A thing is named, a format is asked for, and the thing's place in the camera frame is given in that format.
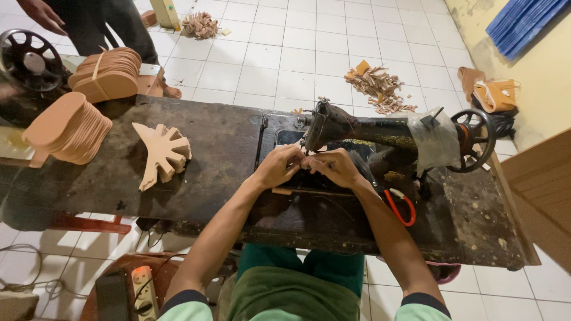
stack of leather soles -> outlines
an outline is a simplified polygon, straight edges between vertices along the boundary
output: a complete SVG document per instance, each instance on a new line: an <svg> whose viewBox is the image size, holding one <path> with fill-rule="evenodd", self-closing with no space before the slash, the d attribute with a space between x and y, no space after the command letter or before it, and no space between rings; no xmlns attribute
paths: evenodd
<svg viewBox="0 0 571 321"><path fill-rule="evenodd" d="M137 77L141 57L133 49L115 48L87 57L68 84L90 103L133 96L137 93Z"/></svg>
<svg viewBox="0 0 571 321"><path fill-rule="evenodd" d="M82 93L67 93L42 112L22 134L38 151L78 165L97 154L112 122Z"/></svg>

scissors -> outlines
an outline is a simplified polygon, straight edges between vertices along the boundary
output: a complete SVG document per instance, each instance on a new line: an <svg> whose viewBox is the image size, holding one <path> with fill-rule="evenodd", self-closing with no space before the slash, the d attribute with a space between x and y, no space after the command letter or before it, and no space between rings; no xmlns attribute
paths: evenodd
<svg viewBox="0 0 571 321"><path fill-rule="evenodd" d="M408 199L408 197L406 195L404 195L401 191L399 191L395 188L384 189L381 186L381 184L379 184L379 182L373 176L373 173L371 172L369 165L367 165L367 163L365 163L365 161L363 160L361 155L359 155L359 153L357 153L357 151L355 151L355 150L350 151L349 157L351 157L351 160L353 161L353 163L355 164L355 166L357 167L357 169L359 170L361 175L363 175L365 177L365 179L371 183L371 185L375 189L375 192L377 192L377 194L384 192L385 196L387 197L387 200L389 201L389 205L391 206L393 213L395 213L395 215L396 215L396 218L399 219L399 221L404 226L406 226L406 227L412 226L416 221L416 210L415 210L415 207L412 204L411 200ZM400 199L404 200L407 203L408 208L411 211L411 219L408 222L403 220L403 217L400 216L400 212L396 208L395 202L393 201L393 199L391 197L391 193L395 194L396 196L398 196Z"/></svg>

black handwheel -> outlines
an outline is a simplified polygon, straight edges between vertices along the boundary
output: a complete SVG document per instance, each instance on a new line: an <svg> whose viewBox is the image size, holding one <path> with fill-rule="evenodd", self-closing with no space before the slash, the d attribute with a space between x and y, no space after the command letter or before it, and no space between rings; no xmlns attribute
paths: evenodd
<svg viewBox="0 0 571 321"><path fill-rule="evenodd" d="M478 116L478 119L472 121L472 116ZM458 122L460 117L465 116L466 119ZM496 146L496 125L492 118L484 111L479 109L466 109L453 117L452 122L456 126L458 132L458 140L460 141L460 167L447 166L453 172L471 172L480 168L494 152ZM486 143L486 147L481 154L474 150L474 145Z"/></svg>
<svg viewBox="0 0 571 321"><path fill-rule="evenodd" d="M35 43L36 48L33 38L43 43ZM48 50L53 58L45 56ZM6 30L0 35L0 68L12 82L34 91L52 90L63 79L62 59L54 46L44 37L23 29Z"/></svg>

worn table surface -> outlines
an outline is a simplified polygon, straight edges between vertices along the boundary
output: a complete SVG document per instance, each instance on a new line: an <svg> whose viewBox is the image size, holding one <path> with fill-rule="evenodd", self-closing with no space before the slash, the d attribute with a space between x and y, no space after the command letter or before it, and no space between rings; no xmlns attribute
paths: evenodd
<svg viewBox="0 0 571 321"><path fill-rule="evenodd" d="M113 127L96 157L84 166L50 158L40 169L24 168L12 184L12 204L170 219L176 221L175 233L197 235L253 173L256 159L261 161L273 148L269 141L275 131L290 129L298 117L147 96L108 102L100 109ZM186 170L140 192L147 151L131 122L177 127L192 148ZM259 124L264 122L262 130ZM427 260L513 270L538 263L492 172L456 174L437 168L428 182L433 196L417 208L417 221L408 229ZM419 199L414 190L405 193L413 203ZM241 240L378 253L363 209L351 196L266 191L254 205Z"/></svg>

power strip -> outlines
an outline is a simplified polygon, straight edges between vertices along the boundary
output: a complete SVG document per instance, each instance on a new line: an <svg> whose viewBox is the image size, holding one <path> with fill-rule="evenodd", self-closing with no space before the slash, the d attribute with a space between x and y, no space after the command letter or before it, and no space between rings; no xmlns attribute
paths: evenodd
<svg viewBox="0 0 571 321"><path fill-rule="evenodd" d="M131 272L131 278L133 279L133 290L135 291L135 296L137 296L137 293L139 293L143 284L147 283L147 281L152 278L151 267L145 265L134 269L133 272ZM139 298L135 301L135 307L138 309L140 306L144 306L149 303L152 304L152 308L140 314L139 321L157 320L159 307L156 303L155 286L152 281L149 282L141 291Z"/></svg>

